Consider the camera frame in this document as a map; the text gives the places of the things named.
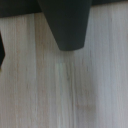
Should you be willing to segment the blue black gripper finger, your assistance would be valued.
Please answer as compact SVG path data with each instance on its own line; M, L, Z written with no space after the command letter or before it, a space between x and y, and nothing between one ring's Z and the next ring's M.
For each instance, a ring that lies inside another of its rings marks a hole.
M2 40L2 36L1 36L1 32L0 32L0 69L2 66L2 63L4 61L5 58L5 48L4 48L4 44L3 44L3 40Z

